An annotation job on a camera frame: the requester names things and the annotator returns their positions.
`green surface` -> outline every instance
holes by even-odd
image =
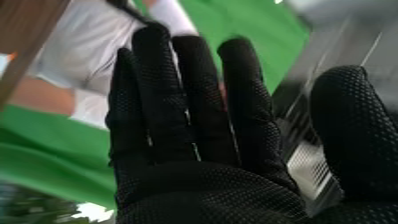
[[[183,0],[182,3],[214,51],[233,36],[251,38],[274,92],[308,39],[292,12],[272,0]],[[112,208],[107,151],[105,131],[63,116],[8,107],[0,122],[2,179]]]

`gloved hand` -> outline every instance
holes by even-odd
[[[137,168],[178,161],[221,163],[297,192],[251,42],[233,39],[219,49],[230,114],[205,39],[176,37],[173,48],[180,68],[167,29],[153,24],[135,33],[134,52],[118,53],[107,116],[112,161],[128,156]]]
[[[230,40],[219,55],[228,112],[203,38],[171,40],[151,24],[134,52],[119,50],[107,116],[118,223],[395,223],[398,129],[365,69],[340,67],[315,83],[313,126],[345,201],[308,219],[251,42]]]
[[[258,216],[247,205],[260,204],[272,210],[270,220],[279,219],[274,212],[306,218],[249,40],[230,40],[219,55],[228,112],[201,37],[171,40],[164,26],[150,24],[134,35],[134,51],[118,52],[107,116],[118,223],[208,223],[199,212],[208,203],[219,215]]]

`white shirt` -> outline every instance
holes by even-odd
[[[176,0],[159,0],[150,14],[169,26],[173,36],[198,34]],[[56,86],[75,89],[71,118],[105,127],[116,52],[132,48],[137,20],[102,0],[70,3],[52,36],[43,46],[31,74]]]

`white light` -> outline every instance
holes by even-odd
[[[91,222],[103,222],[111,219],[114,210],[107,211],[107,208],[93,203],[79,204],[80,214],[73,215],[73,218],[87,217]]]

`glove finger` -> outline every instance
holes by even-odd
[[[198,160],[171,35],[153,24],[134,36],[135,68],[157,162]]]
[[[173,47],[178,53],[201,160],[239,166],[239,152],[208,44],[199,36],[182,36],[173,38]]]
[[[260,61],[247,39],[230,40],[219,49],[224,65],[228,108],[244,169],[297,192],[281,158],[281,131],[263,86]]]
[[[333,68],[311,92],[313,127],[347,200],[398,200],[398,132],[361,66]]]
[[[135,167],[146,166],[148,131],[141,107],[134,56],[128,49],[119,49],[109,94],[107,126],[111,130],[111,163],[128,161]]]

